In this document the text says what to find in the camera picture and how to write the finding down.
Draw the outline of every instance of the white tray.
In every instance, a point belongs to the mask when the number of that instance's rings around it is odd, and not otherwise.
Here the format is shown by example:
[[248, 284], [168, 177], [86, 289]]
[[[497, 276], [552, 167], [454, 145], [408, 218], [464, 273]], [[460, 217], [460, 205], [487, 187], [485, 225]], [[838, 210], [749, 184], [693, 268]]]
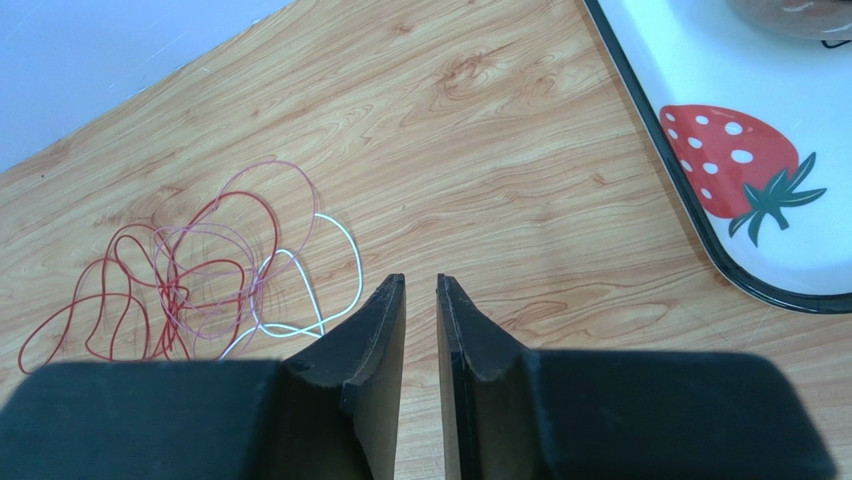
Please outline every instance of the white tray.
[[586, 4], [720, 271], [775, 305], [852, 312], [852, 44], [724, 0]]

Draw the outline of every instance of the wooden table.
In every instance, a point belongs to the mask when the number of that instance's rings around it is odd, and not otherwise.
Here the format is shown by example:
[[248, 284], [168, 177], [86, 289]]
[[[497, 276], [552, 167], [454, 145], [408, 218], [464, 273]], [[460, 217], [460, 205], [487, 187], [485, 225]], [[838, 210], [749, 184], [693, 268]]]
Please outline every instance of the wooden table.
[[[276, 156], [351, 228], [367, 291], [407, 276], [399, 478], [443, 476], [439, 272], [532, 347], [765, 355], [852, 467], [850, 316], [769, 307], [714, 269], [579, 0], [299, 0], [2, 174], [2, 397], [23, 379], [23, 339], [116, 228], [186, 222], [238, 169]], [[296, 243], [308, 197], [295, 176], [245, 182]], [[229, 220], [267, 241], [256, 212]], [[355, 277], [339, 234], [321, 225], [304, 259], [326, 309], [345, 305]], [[298, 275], [276, 282], [267, 315], [307, 321]], [[60, 358], [88, 358], [87, 314]], [[247, 355], [307, 342], [257, 340]], [[138, 350], [122, 337], [120, 352]]]

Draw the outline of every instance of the red string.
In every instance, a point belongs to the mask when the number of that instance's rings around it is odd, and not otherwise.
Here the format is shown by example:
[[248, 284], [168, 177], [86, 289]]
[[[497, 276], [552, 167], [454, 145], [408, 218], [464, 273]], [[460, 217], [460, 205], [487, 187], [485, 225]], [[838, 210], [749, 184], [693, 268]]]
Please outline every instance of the red string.
[[[293, 168], [299, 170], [302, 176], [307, 181], [308, 185], [311, 188], [311, 192], [314, 195], [314, 209], [316, 210], [316, 195], [313, 191], [313, 185], [310, 183], [310, 180], [304, 175], [298, 167], [295, 165], [281, 162], [281, 161], [272, 161], [272, 162], [264, 162], [266, 163], [279, 163], [289, 165]], [[231, 181], [226, 184], [226, 188], [233, 181], [234, 178], [241, 175], [246, 170], [241, 171], [237, 175], [235, 175]], [[239, 236], [234, 230], [226, 227], [224, 225], [218, 224], [210, 224], [204, 223], [203, 220], [209, 216], [212, 212], [216, 211], [220, 203], [229, 198], [235, 197], [245, 197], [252, 200], [254, 203], [259, 204], [263, 207], [266, 214], [268, 215], [273, 228], [273, 241], [271, 245], [271, 254], [273, 258], [270, 260], [270, 265], [274, 261], [275, 252], [279, 249], [279, 226], [278, 220], [276, 218], [275, 212], [273, 209], [258, 195], [255, 195], [251, 192], [246, 191], [233, 191], [233, 192], [220, 192], [219, 195], [216, 196], [213, 200], [207, 202], [195, 215], [193, 215], [192, 219], [183, 227], [169, 227], [167, 229], [164, 228], [156, 228], [152, 225], [145, 225], [141, 223], [133, 223], [129, 225], [125, 225], [119, 228], [112, 236], [107, 245], [107, 248], [102, 257], [94, 260], [89, 263], [83, 271], [80, 273], [80, 276], [77, 278], [76, 285], [74, 286], [74, 292], [71, 296], [71, 301], [65, 305], [64, 307], [57, 310], [53, 315], [49, 316], [45, 321], [39, 324], [35, 330], [24, 340], [21, 345], [20, 350], [18, 351], [18, 368], [24, 374], [30, 374], [33, 370], [29, 370], [24, 367], [23, 357], [24, 352], [30, 342], [41, 332], [47, 325], [49, 325], [52, 321], [57, 318], [63, 317], [63, 314], [67, 312], [65, 315], [64, 321], [65, 326], [62, 330], [62, 334], [59, 337], [56, 346], [48, 355], [47, 359], [44, 361], [42, 365], [46, 365], [50, 363], [54, 357], [58, 354], [59, 350], [62, 348], [63, 344], [68, 339], [68, 332], [71, 329], [71, 323], [74, 320], [75, 308], [85, 302], [98, 302], [98, 314], [95, 319], [94, 325], [92, 326], [91, 331], [89, 332], [85, 342], [83, 343], [86, 351], [93, 357], [106, 360], [109, 362], [127, 362], [127, 361], [149, 361], [155, 359], [166, 359], [171, 360], [172, 356], [178, 356], [185, 359], [190, 359], [192, 356], [190, 355], [190, 351], [187, 348], [184, 338], [182, 338], [181, 334], [190, 334], [195, 337], [193, 340], [193, 346], [195, 345], [195, 341], [198, 338], [204, 339], [215, 339], [221, 338], [224, 335], [230, 335], [230, 339], [227, 345], [223, 348], [222, 352], [227, 349], [227, 347], [234, 342], [239, 333], [239, 328], [241, 322], [244, 320], [246, 313], [250, 310], [247, 307], [247, 302], [250, 297], [255, 297], [255, 302], [257, 304], [261, 304], [258, 298], [260, 293], [262, 292], [263, 283], [271, 278], [272, 276], [277, 275], [284, 268], [289, 266], [289, 263], [285, 265], [283, 268], [279, 269], [277, 272], [270, 274], [272, 271], [271, 268], [267, 268], [264, 271], [259, 271], [256, 262], [251, 258], [250, 247], [248, 247], [245, 239]], [[237, 238], [242, 240], [246, 247], [249, 249], [246, 250], [242, 246], [238, 244], [237, 241], [227, 238], [224, 235], [219, 235], [215, 233], [211, 233], [209, 231], [198, 231], [195, 230], [197, 227], [205, 226], [205, 227], [221, 227], [223, 229], [230, 230], [235, 234]], [[153, 244], [156, 245], [156, 249], [154, 250], [153, 255], [149, 254], [145, 249], [142, 241], [139, 240], [136, 236], [127, 233], [129, 229], [143, 229], [150, 233], [151, 239], [153, 240]], [[167, 235], [165, 232], [171, 230], [172, 234]], [[305, 242], [302, 246], [307, 243], [307, 237], [310, 236], [313, 230], [313, 217], [311, 228], [308, 231], [308, 235], [305, 238]], [[175, 234], [177, 238], [174, 242], [169, 242], [170, 238]], [[243, 250], [244, 254], [247, 254], [250, 258], [248, 263], [251, 264], [248, 269], [241, 265], [239, 262], [234, 261], [228, 258], [218, 258], [213, 260], [208, 260], [205, 262], [201, 262], [197, 265], [192, 266], [183, 266], [178, 263], [178, 252], [181, 246], [185, 243], [187, 236], [190, 234], [209, 234], [216, 237], [224, 238], [229, 242], [237, 245], [239, 248]], [[130, 267], [122, 260], [122, 253], [128, 249], [136, 249], [142, 252], [145, 262], [151, 268], [153, 272], [153, 282], [145, 281], [134, 275]], [[160, 267], [157, 265], [158, 255], [165, 255], [166, 257], [166, 267], [165, 272], [161, 271]], [[93, 295], [80, 296], [80, 291], [84, 283], [84, 279], [87, 274], [93, 271], [96, 267], [100, 266], [100, 289], [97, 293]], [[109, 291], [107, 287], [107, 271], [108, 267], [117, 266], [118, 271], [124, 276], [126, 283], [123, 283], [126, 289], [122, 289], [122, 291]], [[232, 272], [229, 275], [236, 275], [239, 277], [239, 288], [236, 293], [230, 295], [219, 301], [212, 301], [202, 303], [200, 305], [193, 305], [190, 301], [192, 297], [192, 291], [188, 286], [186, 286], [186, 280], [191, 275], [201, 275], [201, 276], [220, 276], [225, 275], [222, 273], [217, 274], [207, 274], [205, 270], [212, 266], [224, 266], [229, 271]], [[152, 327], [151, 327], [151, 316], [149, 314], [148, 307], [144, 299], [141, 295], [134, 294], [134, 290], [145, 292], [145, 291], [154, 291], [156, 292], [156, 296], [159, 299], [160, 308], [162, 309], [163, 315], [165, 317], [165, 321], [163, 323], [162, 328], [159, 331], [159, 334], [156, 338], [156, 342], [152, 342]], [[98, 329], [101, 324], [105, 322], [106, 317], [106, 301], [110, 298], [123, 298], [125, 300], [123, 309], [121, 314], [118, 316], [118, 319], [115, 322], [115, 326], [112, 329], [112, 334], [109, 342], [109, 350], [107, 353], [98, 352], [91, 345], [92, 339], [96, 336]], [[116, 342], [119, 338], [119, 331], [121, 329], [122, 323], [127, 318], [131, 311], [131, 307], [135, 304], [142, 315], [142, 321], [144, 324], [144, 340], [142, 347], [142, 354], [138, 358], [133, 359], [117, 359], [115, 357], [115, 348]], [[234, 305], [236, 307], [236, 318], [233, 323], [231, 323], [227, 328], [220, 332], [219, 335], [202, 335], [201, 330], [203, 325], [205, 325], [215, 314], [219, 313], [221, 307], [226, 305]], [[203, 313], [204, 320], [202, 322], [202, 326], [198, 329], [193, 329], [186, 321], [186, 315], [188, 311], [193, 311], [197, 313]]]

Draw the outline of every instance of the black string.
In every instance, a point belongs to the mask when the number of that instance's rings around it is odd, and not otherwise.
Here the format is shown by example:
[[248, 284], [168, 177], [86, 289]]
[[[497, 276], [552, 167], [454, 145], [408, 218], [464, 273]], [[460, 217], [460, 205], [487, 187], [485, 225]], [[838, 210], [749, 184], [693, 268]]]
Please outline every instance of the black string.
[[852, 40], [843, 40], [842, 42], [838, 42], [838, 43], [835, 43], [834, 45], [832, 45], [832, 44], [826, 42], [825, 40], [823, 40], [822, 46], [825, 47], [825, 48], [837, 48], [837, 47], [842, 47], [843, 45], [846, 45], [849, 42], [852, 42]]

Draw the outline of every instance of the tabletop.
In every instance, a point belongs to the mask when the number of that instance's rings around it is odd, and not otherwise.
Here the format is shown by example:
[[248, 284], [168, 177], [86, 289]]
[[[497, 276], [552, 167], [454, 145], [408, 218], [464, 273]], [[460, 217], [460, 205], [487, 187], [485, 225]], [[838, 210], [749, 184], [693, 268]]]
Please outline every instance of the tabletop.
[[[0, 399], [24, 378], [22, 342], [117, 228], [185, 223], [273, 158], [299, 165], [350, 229], [366, 292], [406, 275], [398, 478], [443, 476], [438, 273], [530, 347], [766, 356], [852, 468], [852, 316], [767, 306], [715, 270], [580, 0], [298, 0], [0, 175]], [[286, 245], [310, 217], [297, 177], [241, 180], [275, 208]], [[232, 213], [268, 244], [256, 208]], [[339, 233], [318, 224], [302, 258], [323, 308], [345, 306], [356, 277]], [[264, 315], [308, 322], [297, 274], [270, 288]], [[90, 358], [93, 314], [75, 313], [56, 360]], [[28, 364], [61, 326], [35, 337]], [[133, 358], [127, 328], [116, 352]], [[256, 339], [242, 356], [309, 341]]]

